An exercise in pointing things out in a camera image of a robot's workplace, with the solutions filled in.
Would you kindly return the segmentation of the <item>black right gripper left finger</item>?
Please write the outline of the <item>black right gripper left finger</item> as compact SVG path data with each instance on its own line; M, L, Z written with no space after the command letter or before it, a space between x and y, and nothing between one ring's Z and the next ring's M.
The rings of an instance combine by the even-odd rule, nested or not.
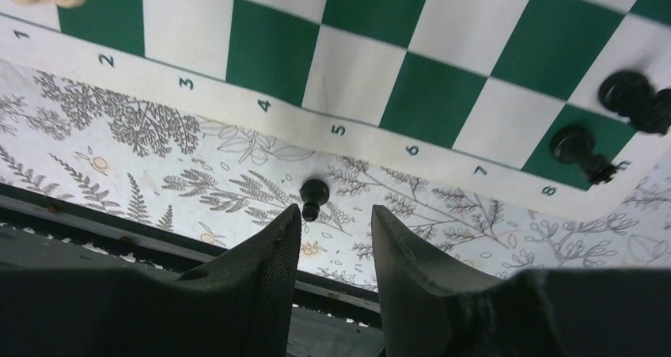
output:
M132 268L1 272L4 356L283 356L301 244L289 205L174 280Z

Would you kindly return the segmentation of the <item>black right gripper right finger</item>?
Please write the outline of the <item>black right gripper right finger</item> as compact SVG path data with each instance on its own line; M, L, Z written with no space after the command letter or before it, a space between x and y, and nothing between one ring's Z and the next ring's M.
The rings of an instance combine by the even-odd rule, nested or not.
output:
M670 272L525 269L499 279L371 213L389 356L667 356Z

